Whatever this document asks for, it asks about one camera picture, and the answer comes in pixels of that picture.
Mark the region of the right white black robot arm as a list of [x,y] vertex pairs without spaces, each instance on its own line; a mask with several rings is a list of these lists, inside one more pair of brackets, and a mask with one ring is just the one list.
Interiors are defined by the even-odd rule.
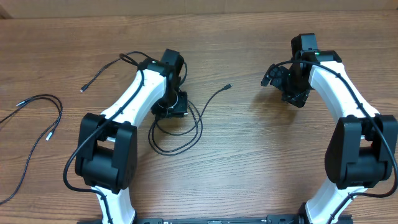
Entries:
[[334,50],[318,48],[315,34],[299,34],[291,40],[292,58],[272,64],[261,81],[282,92],[282,101],[298,108],[311,90],[321,96],[334,121],[327,147],[326,180],[303,203],[296,215],[269,215],[268,223],[352,223],[343,210],[356,197],[386,198],[397,190],[394,183],[383,194],[367,190],[397,177],[395,149],[397,120],[372,107],[349,79],[342,59]]

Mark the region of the black cable silver plugs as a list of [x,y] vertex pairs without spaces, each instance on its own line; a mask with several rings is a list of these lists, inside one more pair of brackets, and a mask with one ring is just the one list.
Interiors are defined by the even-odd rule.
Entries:
[[53,103],[58,111],[58,116],[56,118],[56,120],[49,126],[47,127],[41,134],[40,136],[37,138],[37,140],[35,141],[34,145],[32,146],[29,155],[27,156],[26,162],[25,162],[25,166],[24,166],[24,170],[23,173],[21,175],[21,179],[18,183],[18,185],[16,186],[15,190],[13,191],[13,193],[8,196],[8,198],[5,198],[4,200],[1,201],[1,205],[4,205],[5,203],[7,203],[8,201],[10,201],[11,199],[13,199],[15,197],[15,195],[18,193],[25,175],[27,173],[27,169],[29,166],[29,162],[30,159],[33,155],[33,152],[35,151],[35,148],[37,147],[38,143],[40,142],[40,140],[43,138],[44,134],[47,134],[45,140],[49,141],[51,140],[54,132],[57,130],[58,125],[61,122],[62,119],[62,115],[63,115],[63,104],[61,102],[61,100],[56,97],[55,95],[51,95],[51,94],[39,94],[39,95],[34,95],[31,96],[30,98],[26,98],[24,100],[22,100],[20,103],[18,103],[16,105],[17,109],[14,110],[12,113],[10,113],[9,115],[7,115],[5,118],[3,118],[1,120],[1,123],[7,121],[9,118],[11,118],[12,116],[14,116],[15,114],[17,114],[18,112],[20,112],[21,109],[25,108],[29,103],[37,101],[37,100],[46,100],[46,101],[50,101],[51,103]]

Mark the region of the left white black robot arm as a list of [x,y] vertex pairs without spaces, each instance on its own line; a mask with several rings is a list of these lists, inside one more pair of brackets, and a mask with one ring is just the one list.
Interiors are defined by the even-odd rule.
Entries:
[[101,114],[87,113],[80,124],[77,149],[63,171],[64,184],[76,192],[96,194],[102,218],[97,223],[134,223],[129,185],[137,169],[137,129],[148,112],[183,116],[185,93],[179,93],[184,58],[166,49],[160,60],[140,63],[128,54],[121,60],[137,68],[120,98]]

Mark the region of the black cable usb-c plug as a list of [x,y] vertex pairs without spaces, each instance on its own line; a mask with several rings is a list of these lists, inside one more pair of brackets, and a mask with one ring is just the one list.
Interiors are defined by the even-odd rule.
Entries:
[[[105,130],[105,125],[127,122],[132,126],[139,127],[146,114],[151,112],[154,104],[159,103],[162,107],[168,108],[177,100],[176,93],[181,90],[187,74],[180,76],[184,69],[188,71],[187,63],[178,51],[167,49],[162,58],[156,60],[140,51],[132,51],[120,54],[119,58],[106,64],[93,78],[94,80],[108,67],[118,61],[125,61],[137,68],[136,77],[127,90],[113,103],[105,109],[100,115],[104,118],[104,124],[95,128],[92,134],[83,138],[83,142],[78,145],[78,151],[81,152],[84,146],[89,145],[89,141],[100,135]],[[162,119],[154,118],[149,129],[148,142],[151,148],[163,156],[176,156],[191,149],[201,138],[203,133],[203,112],[188,99],[188,113],[192,114],[195,122],[192,128],[182,133],[171,133],[161,128],[159,121]],[[163,149],[155,141],[155,128],[169,136],[186,135],[192,131],[195,135],[185,144],[174,149]]]

